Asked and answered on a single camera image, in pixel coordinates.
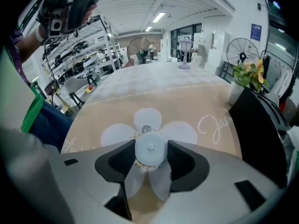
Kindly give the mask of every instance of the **ceiling light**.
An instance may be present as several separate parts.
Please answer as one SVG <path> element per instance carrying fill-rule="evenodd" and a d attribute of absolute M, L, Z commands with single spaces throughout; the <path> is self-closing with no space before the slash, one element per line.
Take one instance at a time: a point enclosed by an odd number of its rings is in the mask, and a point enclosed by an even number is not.
<path fill-rule="evenodd" d="M 165 13 L 159 13 L 158 16 L 153 20 L 153 22 L 158 22 L 161 17 L 163 17 Z"/>
<path fill-rule="evenodd" d="M 285 47 L 283 47 L 282 45 L 279 45 L 277 43 L 275 43 L 275 45 L 277 45 L 279 48 L 281 48 L 282 50 L 286 50 Z"/>
<path fill-rule="evenodd" d="M 149 30 L 151 30 L 151 28 L 152 28 L 152 27 L 148 27 L 148 28 L 146 28 L 145 31 L 148 32 Z"/>
<path fill-rule="evenodd" d="M 274 4 L 274 6 L 276 6 L 278 9 L 280 9 L 280 5 L 278 4 L 278 2 L 274 1 L 273 4 Z"/>

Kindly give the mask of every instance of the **beige tablecloth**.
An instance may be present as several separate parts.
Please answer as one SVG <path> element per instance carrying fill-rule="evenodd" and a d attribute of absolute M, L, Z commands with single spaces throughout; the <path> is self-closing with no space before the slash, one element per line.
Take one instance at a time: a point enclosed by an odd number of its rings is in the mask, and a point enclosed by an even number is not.
<path fill-rule="evenodd" d="M 229 84 L 198 67 L 150 63 L 117 70 L 83 106 L 62 153 L 78 152 L 137 139 L 158 132 L 241 157 L 240 144 L 226 102 Z M 145 223 L 162 207 L 151 169 L 135 162 L 141 184 L 127 193 L 133 221 Z"/>

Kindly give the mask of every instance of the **fan grille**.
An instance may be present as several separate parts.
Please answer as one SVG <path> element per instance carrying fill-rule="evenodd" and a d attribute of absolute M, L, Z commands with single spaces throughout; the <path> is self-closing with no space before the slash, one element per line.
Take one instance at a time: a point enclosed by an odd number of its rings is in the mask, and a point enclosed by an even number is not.
<path fill-rule="evenodd" d="M 257 63 L 259 53 L 256 46 L 248 39 L 236 38 L 230 42 L 226 51 L 230 64 Z"/>
<path fill-rule="evenodd" d="M 132 65 L 139 64 L 139 56 L 137 55 L 141 50 L 148 49 L 150 42 L 144 37 L 137 37 L 130 41 L 127 47 L 128 60 Z"/>

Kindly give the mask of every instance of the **white flower pattern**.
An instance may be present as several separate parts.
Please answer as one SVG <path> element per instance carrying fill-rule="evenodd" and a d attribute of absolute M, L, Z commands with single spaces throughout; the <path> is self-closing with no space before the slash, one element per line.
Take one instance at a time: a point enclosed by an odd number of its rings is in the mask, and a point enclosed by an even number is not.
<path fill-rule="evenodd" d="M 197 144 L 197 133 L 193 127 L 183 121 L 172 121 L 160 128 L 162 124 L 161 113 L 154 108 L 143 108 L 134 114 L 136 130 L 125 124 L 114 124 L 107 128 L 101 138 L 101 146 L 108 146 L 122 141 L 138 139 L 143 133 L 157 132 L 167 140 L 177 140 Z M 145 166 L 135 161 L 125 179 L 125 191 L 127 198 L 133 197 L 142 186 L 146 172 L 156 196 L 162 201 L 168 198 L 168 190 L 171 184 L 171 168 L 167 161 L 159 167 Z"/>

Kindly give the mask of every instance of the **yellow flower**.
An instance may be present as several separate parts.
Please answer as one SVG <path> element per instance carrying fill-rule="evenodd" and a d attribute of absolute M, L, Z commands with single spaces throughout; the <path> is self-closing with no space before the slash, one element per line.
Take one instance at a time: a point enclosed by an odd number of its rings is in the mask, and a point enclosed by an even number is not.
<path fill-rule="evenodd" d="M 250 64 L 245 64 L 245 71 L 249 72 L 251 70 Z"/>
<path fill-rule="evenodd" d="M 263 83 L 263 60 L 258 60 L 256 64 L 256 68 L 258 69 L 258 81 Z"/>

